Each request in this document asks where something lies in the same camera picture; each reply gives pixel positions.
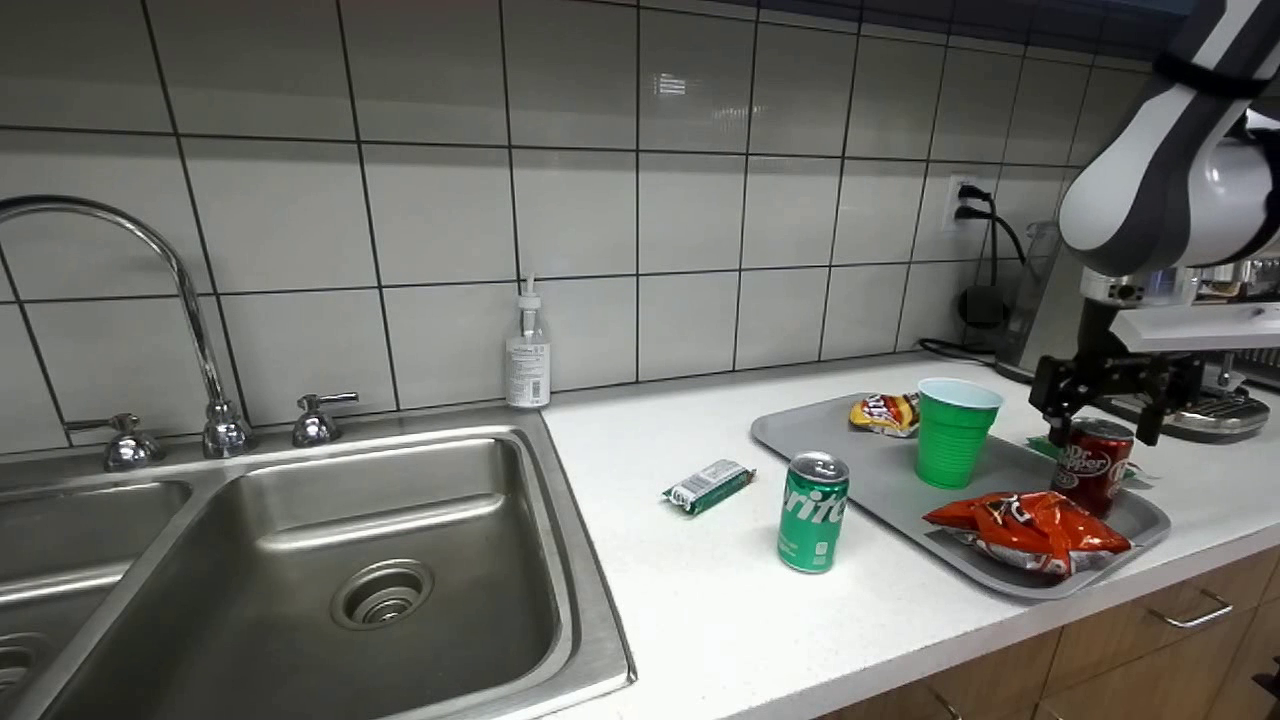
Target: soda can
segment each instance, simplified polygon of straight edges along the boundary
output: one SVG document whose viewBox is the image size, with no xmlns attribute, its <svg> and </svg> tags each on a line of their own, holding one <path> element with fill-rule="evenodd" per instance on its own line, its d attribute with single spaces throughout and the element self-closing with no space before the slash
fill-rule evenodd
<svg viewBox="0 0 1280 720">
<path fill-rule="evenodd" d="M 1106 422 L 1082 422 L 1051 471 L 1051 488 L 1082 506 L 1092 516 L 1106 516 L 1128 471 L 1131 432 Z"/>
<path fill-rule="evenodd" d="M 774 555 L 791 573 L 826 573 L 846 500 L 846 468 L 826 452 L 799 452 L 786 468 Z"/>
</svg>

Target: backsplash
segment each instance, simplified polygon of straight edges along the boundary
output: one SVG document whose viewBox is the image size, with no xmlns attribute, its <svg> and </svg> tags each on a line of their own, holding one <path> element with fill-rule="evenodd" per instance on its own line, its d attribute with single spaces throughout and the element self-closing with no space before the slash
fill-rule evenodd
<svg viewBox="0 0 1280 720">
<path fill-rule="evenodd" d="M 558 393 L 952 338 L 984 244 L 956 183 L 1035 232 L 1140 89 L 1128 60 L 713 0 L 16 0 L 0 196 L 158 230 L 251 426 L 284 426 L 302 393 L 499 400 L 529 274 Z M 125 410 L 200 428 L 155 258 L 75 216 L 0 244 L 0 452 Z"/>
</svg>

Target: green soda can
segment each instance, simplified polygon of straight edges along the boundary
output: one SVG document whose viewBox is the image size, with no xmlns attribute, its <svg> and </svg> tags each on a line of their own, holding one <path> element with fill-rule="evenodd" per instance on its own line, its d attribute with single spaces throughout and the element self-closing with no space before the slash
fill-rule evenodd
<svg viewBox="0 0 1280 720">
<path fill-rule="evenodd" d="M 836 565 L 846 468 L 826 452 L 799 452 L 786 468 L 774 555 L 791 573 L 826 573 Z"/>
</svg>

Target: sink drain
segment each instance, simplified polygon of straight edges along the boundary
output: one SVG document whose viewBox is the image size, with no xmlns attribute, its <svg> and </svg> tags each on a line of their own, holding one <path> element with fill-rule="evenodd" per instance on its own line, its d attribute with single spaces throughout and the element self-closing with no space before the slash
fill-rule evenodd
<svg viewBox="0 0 1280 720">
<path fill-rule="evenodd" d="M 0 636 L 0 697 L 12 697 L 37 672 L 39 636 Z"/>
<path fill-rule="evenodd" d="M 358 569 L 333 600 L 345 628 L 388 628 L 416 611 L 432 594 L 426 569 L 407 555 Z"/>
</svg>

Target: stainless steel sink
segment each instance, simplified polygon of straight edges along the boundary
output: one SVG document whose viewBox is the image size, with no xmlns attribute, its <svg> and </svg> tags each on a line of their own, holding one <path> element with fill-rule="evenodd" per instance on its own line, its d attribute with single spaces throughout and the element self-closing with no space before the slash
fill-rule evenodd
<svg viewBox="0 0 1280 720">
<path fill-rule="evenodd" d="M 631 679 L 538 415 L 353 438 L 181 466 L 189 507 L 21 718 L 545 718 Z"/>
<path fill-rule="evenodd" d="M 0 496 L 0 718 L 184 500 L 184 483 L 155 479 Z"/>
</svg>

